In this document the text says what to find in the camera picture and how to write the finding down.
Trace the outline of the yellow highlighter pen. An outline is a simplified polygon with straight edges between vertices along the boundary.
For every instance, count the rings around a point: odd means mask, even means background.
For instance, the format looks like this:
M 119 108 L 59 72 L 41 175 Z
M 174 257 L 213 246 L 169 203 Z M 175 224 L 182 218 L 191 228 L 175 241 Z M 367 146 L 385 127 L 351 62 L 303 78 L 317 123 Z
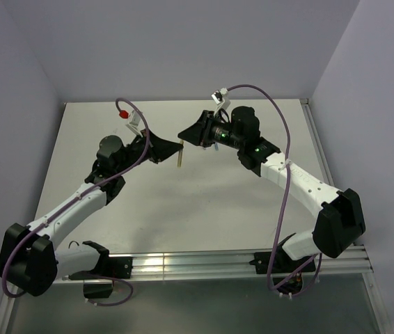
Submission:
M 181 166 L 182 166 L 182 156 L 183 156 L 183 149 L 184 149 L 183 144 L 184 144 L 184 141 L 180 139 L 181 149 L 178 152 L 178 161 L 177 161 L 178 168 L 181 168 Z

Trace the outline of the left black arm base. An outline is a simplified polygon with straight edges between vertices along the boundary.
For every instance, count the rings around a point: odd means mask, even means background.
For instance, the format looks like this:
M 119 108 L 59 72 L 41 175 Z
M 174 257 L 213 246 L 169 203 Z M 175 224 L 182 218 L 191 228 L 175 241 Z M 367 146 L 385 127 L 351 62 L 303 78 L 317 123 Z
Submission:
M 128 301 L 134 292 L 133 286 L 126 281 L 132 274 L 132 257 L 109 257 L 101 269 L 84 272 L 84 280 L 110 280 L 110 283 L 84 283 L 83 295 L 89 301 L 108 299 L 116 292 L 116 283 L 122 283 L 129 288 L 128 295 L 120 302 Z

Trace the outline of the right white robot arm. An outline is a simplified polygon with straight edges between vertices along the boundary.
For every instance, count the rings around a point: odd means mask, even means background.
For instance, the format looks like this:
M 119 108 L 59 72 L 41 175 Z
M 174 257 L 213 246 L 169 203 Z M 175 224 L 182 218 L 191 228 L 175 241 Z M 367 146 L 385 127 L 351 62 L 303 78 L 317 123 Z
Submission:
M 301 258 L 318 253 L 337 258 L 364 234 L 365 220 L 357 192 L 325 184 L 286 158 L 261 136 L 253 108 L 233 109 L 230 122 L 223 122 L 212 111 L 203 111 L 178 137 L 204 148 L 218 143 L 236 149 L 243 167 L 286 189 L 314 216 L 312 230 L 298 232 L 282 243 L 282 250 L 275 256 L 279 269 L 291 271 Z

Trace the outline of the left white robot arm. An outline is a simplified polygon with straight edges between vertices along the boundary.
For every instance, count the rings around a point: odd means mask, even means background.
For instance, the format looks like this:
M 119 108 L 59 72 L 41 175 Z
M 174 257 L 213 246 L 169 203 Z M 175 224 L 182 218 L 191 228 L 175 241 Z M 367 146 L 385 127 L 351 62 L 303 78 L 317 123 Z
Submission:
M 70 250 L 59 250 L 63 240 L 89 216 L 113 201 L 125 185 L 123 174 L 151 161 L 163 162 L 183 149 L 182 144 L 143 132 L 125 145 L 120 137 L 104 137 L 90 174 L 57 208 L 39 219 L 5 232 L 0 251 L 0 278 L 4 294 L 19 298 L 44 294 L 64 276 L 84 273 L 101 278 L 109 272 L 109 250 L 84 241 Z

